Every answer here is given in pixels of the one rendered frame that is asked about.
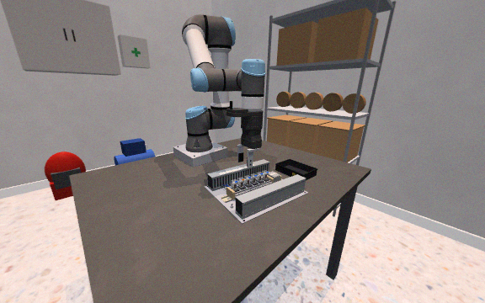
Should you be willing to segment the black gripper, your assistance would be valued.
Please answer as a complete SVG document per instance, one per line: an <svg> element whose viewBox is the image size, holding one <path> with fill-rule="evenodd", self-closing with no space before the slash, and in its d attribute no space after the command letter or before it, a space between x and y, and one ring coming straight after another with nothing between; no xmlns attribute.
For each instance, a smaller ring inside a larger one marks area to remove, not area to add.
<svg viewBox="0 0 485 303"><path fill-rule="evenodd" d="M248 148L247 167L253 166L253 152L262 147L261 129L263 128L264 97L241 97L241 108L230 109L227 116L241 117L241 144L237 145L237 161L243 162L243 147ZM246 117L247 116L247 117Z"/></svg>

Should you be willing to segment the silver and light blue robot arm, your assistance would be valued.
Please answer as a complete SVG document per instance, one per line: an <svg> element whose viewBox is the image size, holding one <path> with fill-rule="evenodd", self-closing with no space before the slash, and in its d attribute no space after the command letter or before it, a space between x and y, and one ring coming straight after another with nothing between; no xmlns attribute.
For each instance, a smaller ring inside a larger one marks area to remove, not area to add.
<svg viewBox="0 0 485 303"><path fill-rule="evenodd" d="M229 91L242 91L243 97L264 96L265 62L247 59L242 61L241 69L228 69L228 53L236 39L229 18L196 14L184 23L182 36L194 67L190 72L193 90L213 92L210 109L197 106L186 110L185 146L188 152L207 152L212 149L209 130L226 129L234 124L235 117L227 116Z"/></svg>

